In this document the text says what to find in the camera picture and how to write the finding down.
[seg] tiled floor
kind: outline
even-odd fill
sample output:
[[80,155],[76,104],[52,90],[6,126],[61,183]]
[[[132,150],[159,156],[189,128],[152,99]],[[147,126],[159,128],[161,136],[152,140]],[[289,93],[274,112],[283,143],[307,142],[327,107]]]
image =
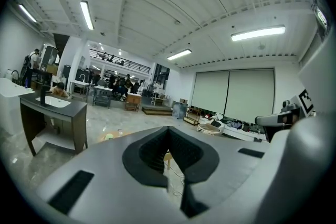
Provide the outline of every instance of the tiled floor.
[[[89,100],[87,107],[87,138],[88,145],[97,143],[99,136],[104,132],[117,131],[121,129],[124,132],[137,132],[159,126],[182,126],[196,130],[196,127],[173,118],[172,116],[150,116],[145,115],[141,110],[139,112],[125,111],[124,103],[112,101],[111,108],[108,110],[102,106],[92,106]],[[3,162],[8,170],[16,179],[31,189],[35,189],[41,184],[48,175],[58,167],[74,157],[74,152],[54,146],[44,144],[40,141],[35,143],[37,155],[32,156],[26,142],[24,133],[9,135],[5,131],[0,133],[0,150]],[[177,174],[182,175],[177,164],[172,161],[172,168]],[[164,175],[169,178],[169,194],[172,202],[176,206],[180,205],[181,196],[174,191],[183,190],[183,185],[178,176],[172,169],[165,170]]]

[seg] washbasin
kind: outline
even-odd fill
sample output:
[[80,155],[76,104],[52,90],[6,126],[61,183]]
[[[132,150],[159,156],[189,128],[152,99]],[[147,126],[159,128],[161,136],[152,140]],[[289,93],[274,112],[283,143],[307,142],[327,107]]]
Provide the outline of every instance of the washbasin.
[[61,100],[52,96],[46,96],[46,104],[52,105],[56,108],[64,108],[70,104],[70,102]]

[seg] balcony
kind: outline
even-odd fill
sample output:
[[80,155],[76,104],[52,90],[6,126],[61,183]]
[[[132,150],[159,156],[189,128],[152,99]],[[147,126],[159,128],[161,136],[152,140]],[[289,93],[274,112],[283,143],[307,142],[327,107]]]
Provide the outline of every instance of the balcony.
[[150,71],[150,67],[147,66],[143,66],[137,62],[132,62],[129,60],[126,60],[124,58],[120,58],[117,57],[115,55],[111,55],[108,53],[102,53],[101,51],[97,51],[97,50],[93,50],[93,49],[89,49],[90,51],[90,57],[93,59],[99,59],[99,60],[103,60],[109,63],[113,63],[115,65],[120,65],[120,66],[124,66],[124,67],[128,67],[130,69],[136,70],[136,71],[140,71],[140,72],[144,72],[144,73],[149,73]]

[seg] white panel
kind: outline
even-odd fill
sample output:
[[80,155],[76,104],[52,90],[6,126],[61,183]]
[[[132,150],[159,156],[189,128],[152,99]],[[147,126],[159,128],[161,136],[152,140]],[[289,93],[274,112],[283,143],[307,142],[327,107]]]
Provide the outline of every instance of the white panel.
[[212,112],[223,113],[229,72],[197,73],[192,105]]
[[272,114],[273,101],[273,70],[230,72],[226,117],[254,123],[257,116]]

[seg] ceiling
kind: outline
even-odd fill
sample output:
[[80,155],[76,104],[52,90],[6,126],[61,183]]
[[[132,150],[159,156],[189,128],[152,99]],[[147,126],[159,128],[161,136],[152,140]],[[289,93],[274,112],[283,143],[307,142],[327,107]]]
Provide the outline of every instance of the ceiling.
[[[94,30],[80,1],[88,1]],[[295,56],[309,47],[316,20],[309,0],[10,0],[23,3],[44,35],[80,36],[160,63],[189,48],[180,68],[241,58]],[[231,34],[285,25],[283,35],[232,42]]]

